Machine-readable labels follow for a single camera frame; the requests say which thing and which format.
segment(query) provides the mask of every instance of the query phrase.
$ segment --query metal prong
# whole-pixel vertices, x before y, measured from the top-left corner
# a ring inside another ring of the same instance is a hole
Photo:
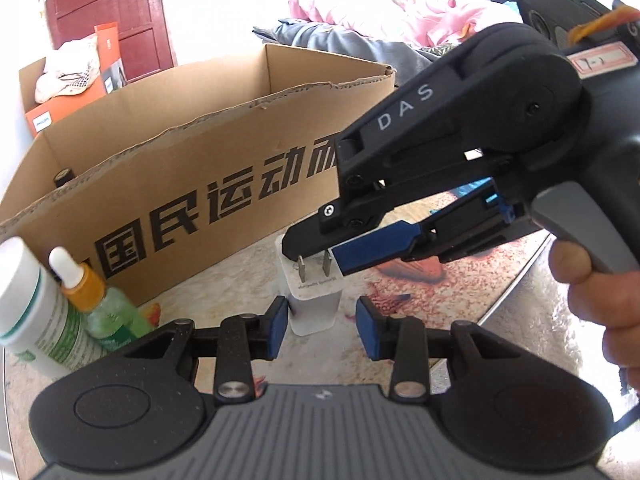
[[[324,257],[322,258],[322,270],[324,270],[324,275],[329,277],[331,273],[331,262],[333,258],[331,257],[331,253],[327,250],[324,250]]]
[[[298,275],[300,276],[300,281],[302,283],[305,283],[306,281],[305,261],[302,259],[302,255],[298,256]]]

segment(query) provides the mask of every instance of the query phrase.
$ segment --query white bottle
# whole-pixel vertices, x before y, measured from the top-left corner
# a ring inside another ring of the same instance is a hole
[[[52,379],[106,355],[18,237],[0,244],[0,345]]]

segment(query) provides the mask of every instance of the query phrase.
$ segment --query power adapter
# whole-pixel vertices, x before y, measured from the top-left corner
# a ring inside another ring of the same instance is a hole
[[[289,300],[293,333],[302,336],[331,328],[344,288],[332,250],[292,262],[282,254],[283,238],[276,238],[276,262],[280,293]]]

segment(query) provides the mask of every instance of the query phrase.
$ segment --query wooden door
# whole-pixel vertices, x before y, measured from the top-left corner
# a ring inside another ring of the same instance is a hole
[[[55,48],[79,40],[94,25],[118,22],[120,55],[129,82],[172,67],[162,0],[47,0]]]

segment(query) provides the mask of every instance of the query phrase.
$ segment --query white bottle cap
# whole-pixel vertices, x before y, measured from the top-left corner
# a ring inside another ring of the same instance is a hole
[[[0,337],[20,321],[35,297],[40,263],[22,238],[0,244]]]
[[[55,247],[49,253],[49,265],[60,277],[65,288],[75,288],[84,276],[84,269],[76,264],[64,247]]]

